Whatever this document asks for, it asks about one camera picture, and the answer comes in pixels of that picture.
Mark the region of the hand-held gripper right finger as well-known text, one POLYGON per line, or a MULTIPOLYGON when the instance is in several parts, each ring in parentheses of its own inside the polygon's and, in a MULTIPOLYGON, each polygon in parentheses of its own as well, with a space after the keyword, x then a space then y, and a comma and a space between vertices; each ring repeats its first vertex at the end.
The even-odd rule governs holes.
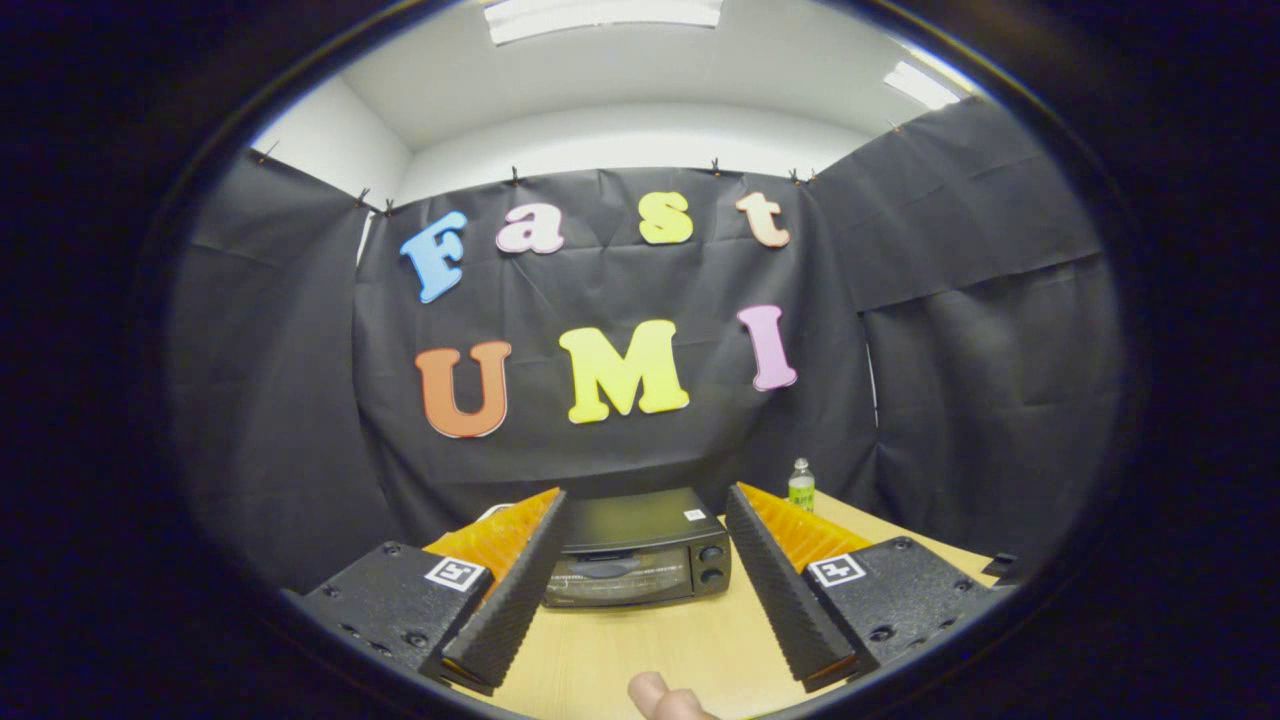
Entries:
POLYGON ((744 483, 730 488, 724 520, 806 691, 910 659, 1001 596, 918 539, 873 543, 744 483))

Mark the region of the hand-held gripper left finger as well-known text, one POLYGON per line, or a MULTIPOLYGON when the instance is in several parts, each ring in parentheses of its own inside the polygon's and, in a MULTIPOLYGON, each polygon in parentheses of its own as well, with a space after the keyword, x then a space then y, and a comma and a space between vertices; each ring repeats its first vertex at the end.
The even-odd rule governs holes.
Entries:
POLYGON ((545 593, 567 506, 549 489, 424 548, 384 542, 302 594, 300 611, 380 664, 492 694, 545 593))

